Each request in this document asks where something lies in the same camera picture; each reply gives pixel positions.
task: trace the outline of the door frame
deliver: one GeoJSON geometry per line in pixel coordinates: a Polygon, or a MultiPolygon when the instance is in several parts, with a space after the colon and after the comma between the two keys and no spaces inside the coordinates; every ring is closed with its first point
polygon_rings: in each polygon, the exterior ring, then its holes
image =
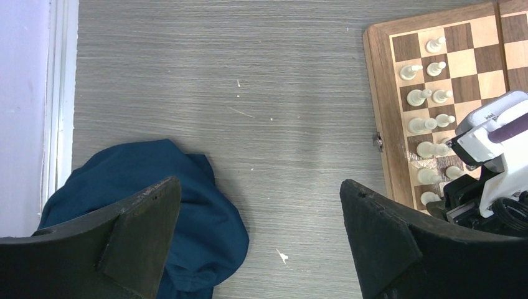
{"type": "Polygon", "coordinates": [[[50,2],[40,209],[72,172],[78,0],[50,2]]]}

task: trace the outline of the chess piece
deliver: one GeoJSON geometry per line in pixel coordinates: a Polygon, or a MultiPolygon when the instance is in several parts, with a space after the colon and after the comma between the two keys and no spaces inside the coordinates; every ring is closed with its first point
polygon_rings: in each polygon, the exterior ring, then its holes
{"type": "Polygon", "coordinates": [[[436,128],[436,120],[434,118],[413,118],[408,125],[409,132],[413,134],[423,133],[425,130],[434,130],[436,128]]]}
{"type": "Polygon", "coordinates": [[[440,128],[445,128],[446,126],[455,122],[456,118],[453,115],[439,114],[436,118],[436,124],[440,128]]]}
{"type": "Polygon", "coordinates": [[[418,71],[423,70],[422,65],[406,65],[400,70],[400,78],[405,81],[412,80],[416,77],[418,71]]]}
{"type": "Polygon", "coordinates": [[[440,143],[440,144],[433,144],[429,141],[421,142],[416,147],[416,154],[418,154],[422,158],[431,158],[432,156],[445,156],[449,153],[449,147],[447,145],[440,143]]]}
{"type": "Polygon", "coordinates": [[[427,67],[427,75],[436,77],[442,73],[442,70],[447,67],[447,64],[442,62],[433,62],[427,67]]]}
{"type": "Polygon", "coordinates": [[[466,173],[457,166],[449,166],[446,168],[446,177],[450,179],[458,179],[464,174],[466,173]]]}
{"type": "Polygon", "coordinates": [[[441,198],[436,193],[426,191],[422,193],[422,195],[420,196],[420,201],[422,202],[424,206],[427,206],[429,202],[441,201],[441,198]]]}
{"type": "Polygon", "coordinates": [[[420,168],[417,173],[418,182],[424,185],[442,183],[442,177],[429,168],[420,168]]]}
{"type": "Polygon", "coordinates": [[[425,44],[425,50],[429,53],[438,53],[442,49],[442,46],[445,44],[446,39],[444,36],[437,39],[432,39],[425,44]]]}
{"type": "Polygon", "coordinates": [[[433,102],[442,104],[451,97],[453,97],[453,92],[451,90],[437,90],[433,93],[433,102]]]}
{"type": "Polygon", "coordinates": [[[433,91],[430,89],[411,90],[411,92],[409,92],[409,94],[407,95],[407,103],[409,103],[409,105],[411,106],[418,107],[422,105],[425,102],[425,100],[428,97],[430,97],[432,94],[433,94],[433,91]]]}

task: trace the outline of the dark square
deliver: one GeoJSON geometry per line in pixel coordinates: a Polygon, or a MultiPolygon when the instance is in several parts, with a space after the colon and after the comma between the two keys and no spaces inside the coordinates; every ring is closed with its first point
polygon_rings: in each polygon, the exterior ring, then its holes
{"type": "Polygon", "coordinates": [[[508,70],[508,84],[510,90],[528,90],[528,67],[508,70]]]}
{"type": "Polygon", "coordinates": [[[418,109],[427,108],[427,106],[428,106],[427,100],[422,105],[420,105],[418,107],[411,106],[411,105],[409,105],[409,103],[407,103],[407,95],[409,94],[409,92],[411,92],[412,90],[415,90],[415,89],[424,90],[425,89],[425,84],[416,84],[416,85],[409,85],[409,86],[400,87],[400,94],[402,96],[402,108],[403,108],[404,111],[412,111],[412,110],[418,110],[418,109]]]}
{"type": "Polygon", "coordinates": [[[501,47],[498,44],[475,48],[474,51],[477,73],[493,72],[504,68],[502,66],[501,47]]]}
{"type": "Polygon", "coordinates": [[[439,81],[439,80],[445,80],[445,79],[450,78],[449,62],[447,61],[447,54],[440,54],[440,55],[431,56],[431,57],[422,57],[422,65],[423,65],[423,78],[425,79],[426,82],[439,81]],[[427,74],[427,67],[433,62],[442,62],[442,61],[444,61],[447,64],[446,68],[442,70],[442,73],[436,77],[429,76],[427,74]]]}
{"type": "Polygon", "coordinates": [[[394,46],[394,58],[396,62],[420,58],[420,41],[418,41],[418,34],[408,34],[406,36],[398,36],[392,39],[394,46]]]}
{"type": "Polygon", "coordinates": [[[473,36],[469,23],[444,28],[447,52],[456,52],[473,48],[473,36]]]}
{"type": "Polygon", "coordinates": [[[528,21],[525,14],[503,17],[502,38],[504,42],[520,42],[528,39],[528,21]]]}
{"type": "Polygon", "coordinates": [[[410,161],[420,161],[420,160],[432,159],[432,158],[422,158],[416,154],[416,147],[424,141],[429,141],[430,143],[433,143],[433,135],[423,134],[423,135],[407,137],[407,145],[409,146],[409,160],[410,161]]]}
{"type": "Polygon", "coordinates": [[[453,86],[453,100],[455,103],[480,100],[480,86],[478,76],[466,76],[451,79],[453,86]]]}
{"type": "Polygon", "coordinates": [[[416,209],[418,211],[425,210],[425,206],[422,204],[422,201],[420,200],[420,196],[422,196],[422,194],[427,191],[436,193],[438,196],[441,196],[441,192],[442,192],[439,184],[415,186],[414,194],[416,196],[415,198],[416,209]]]}
{"type": "Polygon", "coordinates": [[[489,103],[491,103],[491,102],[493,102],[493,101],[495,101],[497,99],[498,98],[484,98],[484,99],[482,99],[482,106],[485,106],[485,105],[487,105],[487,104],[489,104],[489,103]]]}
{"type": "Polygon", "coordinates": [[[462,160],[460,160],[458,156],[438,157],[436,159],[436,169],[438,170],[438,174],[442,176],[446,182],[451,181],[450,178],[445,176],[445,171],[449,166],[457,166],[458,168],[464,170],[464,163],[462,163],[462,160]]]}
{"type": "MultiPolygon", "coordinates": [[[[453,115],[456,117],[455,113],[455,106],[454,105],[444,105],[444,106],[438,106],[438,107],[430,107],[429,108],[429,116],[432,118],[436,118],[439,114],[447,114],[447,115],[453,115]]],[[[454,123],[450,123],[448,126],[444,128],[440,128],[439,126],[433,130],[433,132],[443,132],[443,131],[450,131],[456,129],[457,121],[454,123]]]]}

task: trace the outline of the white speck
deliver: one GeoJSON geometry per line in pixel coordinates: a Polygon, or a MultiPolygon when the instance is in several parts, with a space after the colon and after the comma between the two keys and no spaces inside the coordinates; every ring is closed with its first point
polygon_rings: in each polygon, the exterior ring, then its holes
{"type": "Polygon", "coordinates": [[[281,259],[282,259],[282,262],[285,264],[286,260],[288,259],[288,256],[285,255],[285,254],[281,254],[278,249],[275,249],[275,250],[277,250],[277,252],[279,253],[279,255],[280,255],[281,259]]]}
{"type": "Polygon", "coordinates": [[[253,115],[246,114],[246,113],[244,113],[244,112],[238,111],[238,110],[233,109],[233,108],[231,108],[231,107],[228,107],[228,108],[231,109],[231,110],[233,110],[234,112],[240,113],[240,114],[242,114],[242,115],[245,115],[245,116],[249,116],[249,117],[255,118],[253,115]]]}

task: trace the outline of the chessboard frame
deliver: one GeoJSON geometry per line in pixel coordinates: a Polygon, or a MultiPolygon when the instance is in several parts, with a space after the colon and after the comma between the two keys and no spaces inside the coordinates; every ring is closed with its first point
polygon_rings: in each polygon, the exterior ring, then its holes
{"type": "MultiPolygon", "coordinates": [[[[395,69],[392,60],[392,44],[390,36],[402,32],[420,31],[431,27],[467,22],[472,19],[495,16],[499,34],[499,44],[502,41],[501,16],[517,11],[528,10],[528,1],[505,0],[499,3],[485,2],[472,6],[461,7],[449,11],[409,17],[370,26],[363,36],[370,89],[374,104],[376,127],[383,141],[381,152],[382,166],[385,176],[385,188],[389,198],[415,208],[412,183],[409,180],[408,153],[402,146],[404,128],[398,89],[394,77],[395,69]]],[[[506,65],[504,47],[501,47],[503,64],[506,65]]],[[[508,71],[504,68],[506,91],[510,89],[508,71]]]]}

